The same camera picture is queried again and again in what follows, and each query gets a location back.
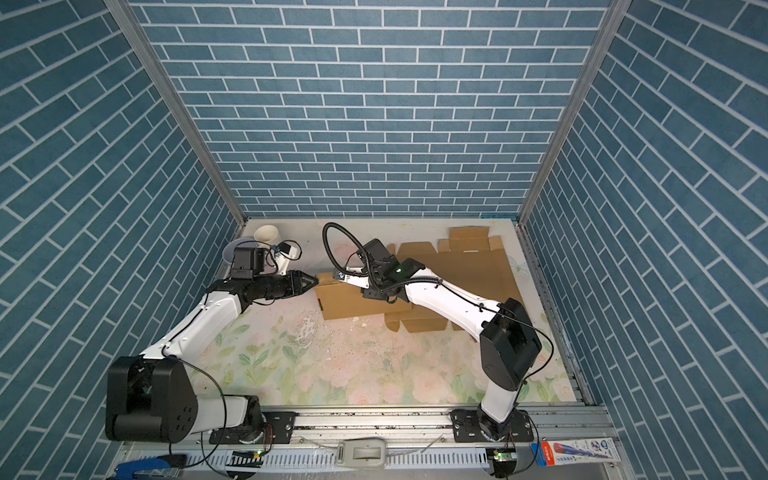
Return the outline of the brown cardboard sheet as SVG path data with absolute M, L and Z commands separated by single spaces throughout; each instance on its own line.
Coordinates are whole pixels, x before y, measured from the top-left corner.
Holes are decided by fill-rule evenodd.
M 437 276 L 477 296 L 504 302 L 513 298 L 523 304 L 523 297 L 500 236 L 489 236 L 490 227 L 451 228 L 447 239 L 440 239 L 437 249 L 431 242 L 402 243 L 388 250 L 398 260 L 412 258 L 430 268 Z M 408 304 L 409 310 L 386 313 L 386 327 L 397 332 L 400 327 L 409 333 L 460 331 L 444 317 L 431 310 Z

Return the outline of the brown cardboard box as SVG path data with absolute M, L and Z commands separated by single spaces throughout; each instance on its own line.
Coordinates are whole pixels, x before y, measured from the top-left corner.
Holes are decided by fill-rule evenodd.
M 393 304 L 364 298 L 359 287 L 337 281 L 331 273 L 320 273 L 317 278 L 319 283 L 313 291 L 325 320 L 404 313 L 413 309 L 412 304 L 399 298 Z

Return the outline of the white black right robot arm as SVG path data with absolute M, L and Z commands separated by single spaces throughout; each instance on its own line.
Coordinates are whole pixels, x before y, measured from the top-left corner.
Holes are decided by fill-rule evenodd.
M 478 342 L 481 367 L 488 378 L 478 407 L 480 429 L 492 441 L 510 436 L 519 391 L 542 350 L 539 332 L 524 306 L 512 298 L 499 302 L 473 295 L 416 260 L 397 260 L 377 239 L 356 255 L 362 261 L 357 275 L 364 279 L 364 297 L 424 307 Z

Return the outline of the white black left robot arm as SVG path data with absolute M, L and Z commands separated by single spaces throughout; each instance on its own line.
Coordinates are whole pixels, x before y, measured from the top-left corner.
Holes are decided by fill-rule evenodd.
M 107 438 L 178 443 L 191 434 L 211 431 L 220 441 L 262 440 L 266 419 L 257 397 L 220 391 L 198 395 L 190 375 L 204 350 L 249 306 L 269 306 L 317 285 L 316 277 L 290 269 L 301 255 L 293 240 L 275 246 L 259 241 L 236 244 L 228 277 L 209 286 L 200 303 L 157 342 L 109 367 Z

